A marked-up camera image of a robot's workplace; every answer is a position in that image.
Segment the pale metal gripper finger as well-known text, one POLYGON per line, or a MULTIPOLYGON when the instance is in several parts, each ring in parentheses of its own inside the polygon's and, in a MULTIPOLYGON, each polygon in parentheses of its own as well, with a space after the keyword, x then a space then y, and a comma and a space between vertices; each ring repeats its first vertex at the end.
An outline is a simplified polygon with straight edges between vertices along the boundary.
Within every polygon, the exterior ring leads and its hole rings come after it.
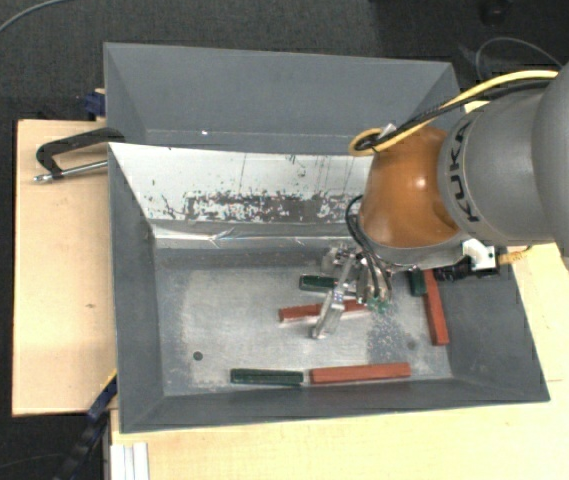
POLYGON ((342 314, 345 311, 345 302, 341 295, 333 293, 330 298, 327 310, 325 312, 324 318, 324 331, 334 332, 341 319, 342 314))
POLYGON ((324 331, 324 318, 325 318, 325 312, 327 310, 328 304, 330 302, 330 298, 331 295, 335 293, 334 291, 331 291, 330 293, 328 293, 323 301, 323 303, 320 306, 320 313, 319 313, 319 317, 318 320, 315 323, 315 326, 312 328, 311 330, 311 337, 313 339, 323 339, 325 338, 327 335, 332 334, 333 332, 325 332, 324 331))

